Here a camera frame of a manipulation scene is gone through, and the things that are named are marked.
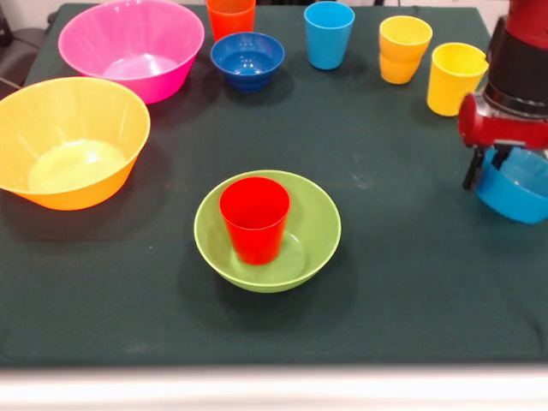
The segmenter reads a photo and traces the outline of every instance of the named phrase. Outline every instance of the dark blue bowl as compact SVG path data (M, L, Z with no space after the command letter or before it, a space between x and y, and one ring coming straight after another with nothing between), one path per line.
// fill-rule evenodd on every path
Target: dark blue bowl
M282 65L282 44L262 33L230 34L211 49L211 60L228 83L240 92L265 88Z

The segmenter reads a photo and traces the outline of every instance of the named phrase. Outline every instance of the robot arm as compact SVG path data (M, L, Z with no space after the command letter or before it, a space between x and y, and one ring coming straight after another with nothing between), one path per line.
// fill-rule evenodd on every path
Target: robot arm
M548 148L548 0L510 0L491 39L487 85L462 102L458 128L474 158L463 187L474 189L485 149L500 168L511 147Z

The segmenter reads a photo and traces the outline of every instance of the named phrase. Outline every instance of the red cup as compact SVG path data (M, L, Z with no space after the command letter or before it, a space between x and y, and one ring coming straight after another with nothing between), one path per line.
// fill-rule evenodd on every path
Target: red cup
M206 0L213 39L232 33L252 32L256 0Z
M287 190L270 178L242 178L223 191L221 214L242 261L267 264L280 254L290 203Z

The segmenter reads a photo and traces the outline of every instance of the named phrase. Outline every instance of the blue cup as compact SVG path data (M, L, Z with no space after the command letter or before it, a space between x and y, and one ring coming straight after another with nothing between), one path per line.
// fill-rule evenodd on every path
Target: blue cup
M320 70L341 65L354 25L354 11L337 2L319 2L305 9L308 61Z

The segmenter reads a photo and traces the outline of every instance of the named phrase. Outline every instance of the green bowl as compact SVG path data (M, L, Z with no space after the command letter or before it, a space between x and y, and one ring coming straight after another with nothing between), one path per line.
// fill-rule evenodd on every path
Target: green bowl
M238 259L219 211L224 189L249 176L271 178L291 196L282 251L265 265ZM222 182L204 198L194 219L194 239L205 261L234 285L278 293L301 285L329 261L341 239L341 218L331 197L310 180L286 171L250 171Z

